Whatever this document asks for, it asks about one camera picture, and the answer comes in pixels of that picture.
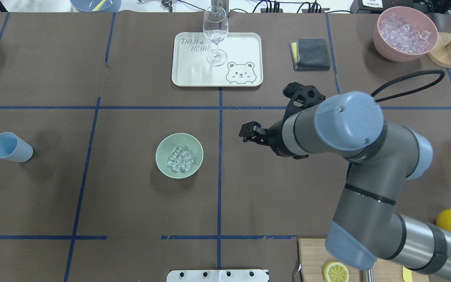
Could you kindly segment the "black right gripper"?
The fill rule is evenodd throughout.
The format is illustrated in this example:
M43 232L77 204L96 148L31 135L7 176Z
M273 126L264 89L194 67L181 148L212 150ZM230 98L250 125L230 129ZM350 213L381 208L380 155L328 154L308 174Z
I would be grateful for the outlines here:
M268 130L256 121L245 123L240 129L240 137L243 138L243 142L269 146L276 155L281 157L304 159L309 156L309 153L299 146L293 125L289 123L285 126L282 120L274 123Z

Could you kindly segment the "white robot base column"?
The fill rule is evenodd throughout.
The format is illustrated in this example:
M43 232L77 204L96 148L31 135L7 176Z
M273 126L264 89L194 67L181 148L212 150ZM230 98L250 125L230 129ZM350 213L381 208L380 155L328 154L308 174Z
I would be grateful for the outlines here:
M200 269L174 270L167 282L269 282L270 275L263 269Z

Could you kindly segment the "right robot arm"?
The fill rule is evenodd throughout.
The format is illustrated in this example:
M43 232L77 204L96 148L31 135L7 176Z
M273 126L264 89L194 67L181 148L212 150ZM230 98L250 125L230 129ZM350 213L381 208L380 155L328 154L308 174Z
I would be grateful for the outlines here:
M243 124L239 136L282 157L332 152L350 162L327 251L361 271L383 259L451 281L451 232L395 212L403 183L430 167L431 143L388 122L367 93L304 96L303 102L287 107L283 119L268 129L255 121Z

